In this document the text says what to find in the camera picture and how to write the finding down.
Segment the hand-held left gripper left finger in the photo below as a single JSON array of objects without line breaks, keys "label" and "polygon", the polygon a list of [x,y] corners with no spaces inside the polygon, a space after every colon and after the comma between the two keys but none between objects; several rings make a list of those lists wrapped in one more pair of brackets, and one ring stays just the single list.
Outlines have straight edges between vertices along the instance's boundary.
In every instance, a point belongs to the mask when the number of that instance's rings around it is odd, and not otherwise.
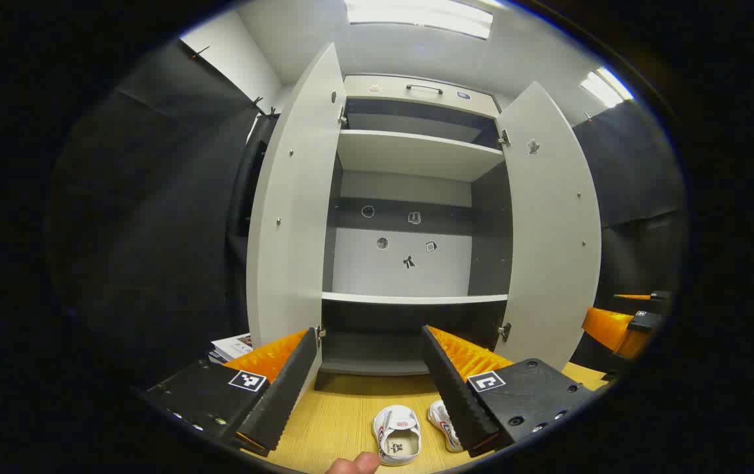
[{"label": "hand-held left gripper left finger", "polygon": [[313,381],[320,330],[308,327],[229,363],[199,360],[141,391],[149,407],[220,449],[267,457]]}]

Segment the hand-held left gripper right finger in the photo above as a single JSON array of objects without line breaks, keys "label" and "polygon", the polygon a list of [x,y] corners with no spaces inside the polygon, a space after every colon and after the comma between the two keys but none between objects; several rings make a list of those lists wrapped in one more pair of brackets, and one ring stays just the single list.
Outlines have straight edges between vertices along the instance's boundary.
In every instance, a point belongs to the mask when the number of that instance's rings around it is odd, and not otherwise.
[{"label": "hand-held left gripper right finger", "polygon": [[432,326],[421,337],[423,361],[471,457],[521,449],[599,398],[540,359],[512,362]]}]

